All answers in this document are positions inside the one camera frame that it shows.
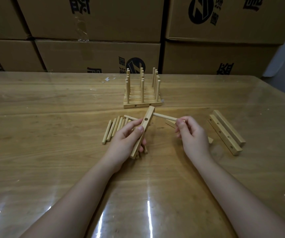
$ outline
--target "right hand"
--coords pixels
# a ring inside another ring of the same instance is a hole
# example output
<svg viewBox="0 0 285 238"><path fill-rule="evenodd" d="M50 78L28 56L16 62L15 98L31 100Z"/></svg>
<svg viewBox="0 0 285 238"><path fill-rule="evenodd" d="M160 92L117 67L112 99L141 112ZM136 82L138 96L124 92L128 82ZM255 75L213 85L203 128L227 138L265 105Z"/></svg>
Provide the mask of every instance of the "right hand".
<svg viewBox="0 0 285 238"><path fill-rule="evenodd" d="M184 152L190 159L211 157L208 136L194 118L191 116L181 117L177 119L176 126L177 137L182 138Z"/></svg>

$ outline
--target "fingernail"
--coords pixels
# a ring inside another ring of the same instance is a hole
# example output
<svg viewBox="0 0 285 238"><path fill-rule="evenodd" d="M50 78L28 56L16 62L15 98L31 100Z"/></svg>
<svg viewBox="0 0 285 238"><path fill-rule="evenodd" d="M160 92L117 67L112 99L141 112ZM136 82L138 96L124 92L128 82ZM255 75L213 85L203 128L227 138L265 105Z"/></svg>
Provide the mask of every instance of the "fingernail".
<svg viewBox="0 0 285 238"><path fill-rule="evenodd" d="M139 129L141 132L143 132L143 126L138 126L137 129Z"/></svg>

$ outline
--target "wood grain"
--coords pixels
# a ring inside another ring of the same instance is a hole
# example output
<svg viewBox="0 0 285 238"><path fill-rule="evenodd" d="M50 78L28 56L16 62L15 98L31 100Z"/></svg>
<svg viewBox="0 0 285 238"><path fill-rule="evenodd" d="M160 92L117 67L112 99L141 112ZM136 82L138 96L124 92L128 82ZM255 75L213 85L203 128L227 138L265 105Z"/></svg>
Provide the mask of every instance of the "wood grain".
<svg viewBox="0 0 285 238"><path fill-rule="evenodd" d="M126 74L0 72L0 237L18 237L99 160L106 124L123 109ZM131 74L138 84L140 74ZM151 86L152 74L145 74ZM250 76L161 75L157 112L193 116L214 139L213 158L285 219L285 94ZM233 156L207 118L219 110L245 138ZM88 237L236 237L219 204L163 119L148 154L115 174Z"/></svg>

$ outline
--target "hand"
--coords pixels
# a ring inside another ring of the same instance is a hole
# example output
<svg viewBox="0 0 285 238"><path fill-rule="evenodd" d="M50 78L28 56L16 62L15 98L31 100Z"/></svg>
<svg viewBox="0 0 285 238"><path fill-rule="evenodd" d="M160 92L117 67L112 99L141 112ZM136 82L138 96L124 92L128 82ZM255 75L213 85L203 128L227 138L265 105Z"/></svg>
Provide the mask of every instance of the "hand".
<svg viewBox="0 0 285 238"><path fill-rule="evenodd" d="M138 126L141 124L141 122L142 119L129 122L123 128L118 130L113 137L103 159L115 166L115 172L120 170L121 165L130 156L136 141L143 134L143 126ZM142 144L146 145L145 139L143 139ZM143 147L140 146L139 152L143 152Z"/></svg>
<svg viewBox="0 0 285 238"><path fill-rule="evenodd" d="M194 118L184 116L177 119L176 126L175 132L179 132L177 137L182 138L184 152L190 159L211 157L208 136Z"/></svg>

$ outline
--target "cardboard box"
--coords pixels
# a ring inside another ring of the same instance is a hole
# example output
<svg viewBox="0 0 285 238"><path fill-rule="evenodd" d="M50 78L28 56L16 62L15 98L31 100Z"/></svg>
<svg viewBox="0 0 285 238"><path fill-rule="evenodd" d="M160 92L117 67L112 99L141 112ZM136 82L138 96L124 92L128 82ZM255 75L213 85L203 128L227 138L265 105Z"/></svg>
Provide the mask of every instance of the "cardboard box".
<svg viewBox="0 0 285 238"><path fill-rule="evenodd" d="M0 40L0 71L44 72L32 41Z"/></svg>
<svg viewBox="0 0 285 238"><path fill-rule="evenodd" d="M48 72L152 73L158 67L159 43L37 40Z"/></svg>
<svg viewBox="0 0 285 238"><path fill-rule="evenodd" d="M283 44L285 0L170 0L166 38Z"/></svg>
<svg viewBox="0 0 285 238"><path fill-rule="evenodd" d="M0 39L25 40L29 36L12 0L0 0Z"/></svg>
<svg viewBox="0 0 285 238"><path fill-rule="evenodd" d="M36 38L160 42L164 0L18 0Z"/></svg>
<svg viewBox="0 0 285 238"><path fill-rule="evenodd" d="M278 46L166 42L162 73L261 77Z"/></svg>

